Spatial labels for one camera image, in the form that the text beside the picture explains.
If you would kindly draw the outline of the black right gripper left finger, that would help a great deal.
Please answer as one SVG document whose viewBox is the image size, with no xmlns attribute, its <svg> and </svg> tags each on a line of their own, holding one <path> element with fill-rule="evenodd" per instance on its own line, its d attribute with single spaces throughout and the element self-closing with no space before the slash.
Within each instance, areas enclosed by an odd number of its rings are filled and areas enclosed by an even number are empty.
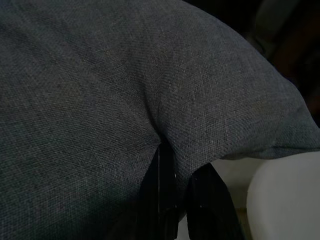
<svg viewBox="0 0 320 240">
<path fill-rule="evenodd" d="M 175 240 L 179 212 L 174 153 L 161 143 L 156 149 L 139 189 L 137 240 Z"/>
</svg>

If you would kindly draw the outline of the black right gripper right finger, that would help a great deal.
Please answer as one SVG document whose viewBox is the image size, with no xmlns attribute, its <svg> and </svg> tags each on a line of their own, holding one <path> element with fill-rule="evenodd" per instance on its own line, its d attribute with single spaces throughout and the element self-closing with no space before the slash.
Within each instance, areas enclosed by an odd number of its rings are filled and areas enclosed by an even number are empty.
<svg viewBox="0 0 320 240">
<path fill-rule="evenodd" d="M 240 240 L 242 227 L 230 192 L 208 163 L 190 177 L 184 197 L 191 240 Z"/>
</svg>

